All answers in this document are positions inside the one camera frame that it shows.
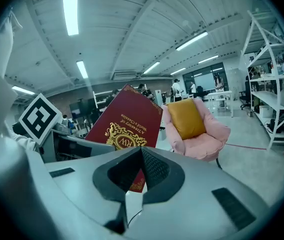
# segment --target pink armchair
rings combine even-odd
[[[231,129],[217,121],[201,99],[193,98],[193,102],[203,120],[206,133],[197,137],[182,140],[172,123],[168,107],[162,105],[165,132],[168,141],[175,153],[204,161],[216,159],[217,165],[220,167],[218,161],[219,151],[226,144]]]

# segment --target window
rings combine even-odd
[[[211,66],[197,69],[193,72],[183,75],[183,80],[186,92],[191,94],[192,83],[195,83],[196,88],[201,86],[203,91],[215,92],[214,74],[218,73],[224,82],[224,91],[229,90],[228,79],[223,63],[217,63]]]

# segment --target red line on floor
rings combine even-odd
[[[240,145],[233,145],[233,144],[229,144],[229,143],[225,143],[225,144],[226,144],[226,145],[230,145],[230,146],[240,147],[240,148],[246,148],[246,149],[267,150],[266,148],[262,148],[262,147],[240,146]]]

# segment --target ceiling light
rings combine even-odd
[[[153,68],[155,68],[157,65],[159,65],[160,64],[160,62],[156,62],[156,63],[154,63],[152,66],[150,66],[146,71],[144,71],[144,73],[143,74],[146,74],[146,73],[148,73],[148,72],[150,72]]]
[[[217,58],[217,57],[219,57],[219,55],[215,55],[215,56],[213,56],[213,57],[206,58],[206,59],[204,59],[204,60],[199,61],[198,63],[200,64],[200,63],[203,63],[203,62],[207,62],[207,61],[212,60],[212,59],[215,59],[215,58]]]
[[[63,9],[67,34],[78,35],[78,0],[63,0]]]
[[[19,92],[22,92],[22,93],[30,94],[30,95],[35,94],[35,92],[33,92],[33,91],[25,90],[25,89],[22,89],[22,88],[17,87],[17,86],[13,86],[12,89],[19,91]]]
[[[182,71],[182,70],[185,70],[185,69],[186,69],[185,67],[184,67],[184,68],[181,68],[181,69],[179,69],[179,70],[177,70],[177,71],[171,73],[171,76],[174,75],[175,73],[178,73],[178,72],[180,72],[180,71]]]
[[[78,70],[80,70],[80,73],[81,73],[83,79],[87,79],[88,73],[87,73],[86,67],[84,66],[83,60],[77,61],[76,65],[78,67]]]
[[[223,67],[220,67],[220,68],[211,70],[211,72],[212,72],[212,71],[217,71],[217,70],[222,70],[222,69],[223,69]]]
[[[194,43],[195,41],[197,41],[197,40],[199,40],[199,39],[201,39],[201,38],[203,38],[203,37],[205,37],[205,36],[207,36],[207,35],[208,35],[208,32],[206,32],[206,31],[203,32],[203,33],[201,33],[201,34],[198,34],[198,35],[196,35],[195,37],[193,37],[192,39],[190,39],[189,41],[186,41],[185,43],[183,43],[183,44],[181,44],[180,46],[178,46],[178,47],[176,48],[176,50],[177,50],[177,51],[180,51],[180,50],[182,50],[183,48],[189,46],[190,44]]]

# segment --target desk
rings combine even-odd
[[[212,111],[212,97],[213,96],[219,96],[219,95],[229,95],[230,96],[231,117],[233,117],[233,93],[232,93],[231,90],[217,91],[217,92],[209,93],[207,96],[208,96],[208,99],[209,99],[209,102],[210,102],[210,111]]]

